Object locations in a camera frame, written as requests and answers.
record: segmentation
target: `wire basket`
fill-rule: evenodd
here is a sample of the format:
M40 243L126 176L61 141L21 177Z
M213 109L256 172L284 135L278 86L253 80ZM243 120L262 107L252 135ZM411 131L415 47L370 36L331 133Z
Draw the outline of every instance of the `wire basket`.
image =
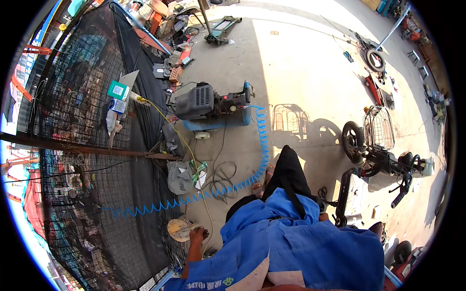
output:
M364 139L369 147L392 149L395 136L388 110L384 107L370 106L364 116Z

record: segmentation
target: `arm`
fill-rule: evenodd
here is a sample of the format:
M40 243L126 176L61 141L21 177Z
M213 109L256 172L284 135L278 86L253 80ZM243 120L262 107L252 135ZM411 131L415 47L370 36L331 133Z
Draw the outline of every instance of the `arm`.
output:
M202 260L202 241L208 237L209 232L205 230L203 226L197 227L189 233L191 243L189 245L188 256L186 257L186 266L181 276L182 279L188 278L190 262Z

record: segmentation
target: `person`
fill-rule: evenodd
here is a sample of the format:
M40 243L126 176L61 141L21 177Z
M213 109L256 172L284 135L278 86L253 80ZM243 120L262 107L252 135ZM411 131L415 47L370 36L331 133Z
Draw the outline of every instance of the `person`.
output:
M214 256L202 260L207 230L190 233L182 277L171 278L165 290L381 290L380 226L334 226L286 145L267 167L264 185L255 184L252 195L228 211L223 246Z

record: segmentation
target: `motorcycle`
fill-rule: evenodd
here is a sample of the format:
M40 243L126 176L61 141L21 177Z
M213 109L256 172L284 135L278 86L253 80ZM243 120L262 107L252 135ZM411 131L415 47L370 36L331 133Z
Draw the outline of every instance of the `motorcycle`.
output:
M351 168L343 173L336 206L335 225L345 227L348 219L354 214L347 212L347 200L352 182L351 176L370 178L382 172L390 176L402 177L401 183L389 191L400 189L400 193L391 203L395 208L408 194L413 178L431 176L435 172L433 158L421 159L411 152L402 153L398 159L389 151L395 147L395 136L388 110L380 106L364 108L363 127L349 121L343 127L343 147L345 154L355 165L362 168Z

